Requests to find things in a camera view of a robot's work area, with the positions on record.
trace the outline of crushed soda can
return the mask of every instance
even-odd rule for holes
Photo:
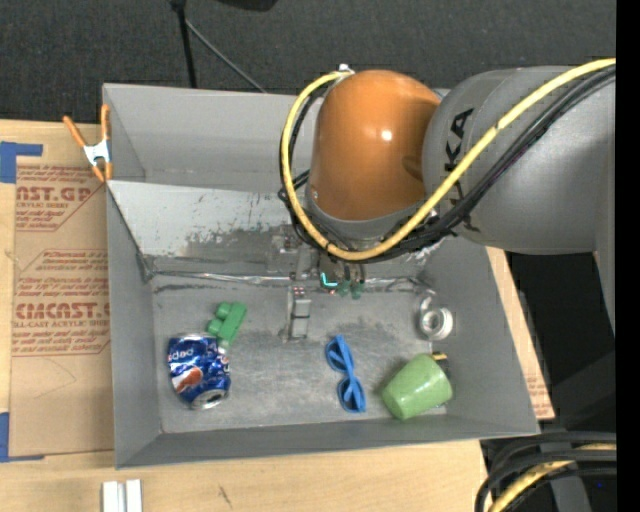
[[[215,336],[171,337],[167,364],[175,392],[192,409],[209,409],[229,396],[229,359]]]

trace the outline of wooden table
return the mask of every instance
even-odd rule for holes
[[[85,125],[88,140],[98,128]],[[61,123],[0,121],[0,140],[28,135],[50,151],[72,146]],[[0,413],[8,410],[15,186],[0,183]],[[538,418],[553,415],[513,279],[489,249]],[[113,452],[0,464],[0,510],[99,510],[107,480],[142,479],[145,511],[434,510],[469,512],[486,477],[476,441],[116,471]]]

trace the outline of gray metal tray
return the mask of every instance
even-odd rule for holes
[[[279,130],[293,98],[106,86],[105,99],[119,178],[107,205],[117,466],[538,431],[483,247],[447,239],[421,258],[369,265],[360,300],[327,294],[313,276],[291,279],[297,252],[283,254],[274,242],[288,225],[274,191]],[[308,161],[309,137],[307,128],[300,162]],[[197,147],[176,159],[180,140]],[[301,283],[312,299],[309,331],[291,341],[290,289]],[[433,344],[415,327],[425,286],[455,315],[454,332]],[[169,337],[203,330],[219,302],[235,300],[248,313],[230,353],[230,397],[190,410],[169,381]],[[337,333],[367,393],[362,415],[340,408],[341,376],[324,359]],[[449,356],[454,397],[394,419],[381,388],[432,350]]]

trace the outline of cardboard box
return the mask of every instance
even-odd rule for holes
[[[283,341],[298,260],[274,255],[287,229],[274,195],[280,130],[293,98],[122,85],[106,85],[104,97],[118,178],[107,200],[118,466],[538,431],[487,251],[471,242],[447,240],[424,260],[369,265],[360,301],[304,281],[309,336]],[[308,166],[316,115],[312,109],[303,125],[298,169]],[[441,343],[429,345],[416,332],[420,287],[406,285],[418,276],[454,311],[455,332]],[[249,307],[230,354],[231,398],[192,411],[173,394],[168,339],[202,330],[229,300]],[[338,332],[367,392],[362,416],[340,409],[340,376],[323,359]],[[449,356],[454,398],[399,422],[385,410],[381,386],[431,350]]]
[[[86,139],[99,137],[81,125]],[[113,447],[105,187],[62,123],[0,122],[18,157],[9,455]]]

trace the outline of blue sunglasses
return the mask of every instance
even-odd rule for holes
[[[338,334],[327,343],[325,355],[331,368],[337,372],[346,373],[345,378],[338,384],[340,405],[348,412],[364,412],[367,409],[364,388],[353,373],[353,356],[342,334]]]

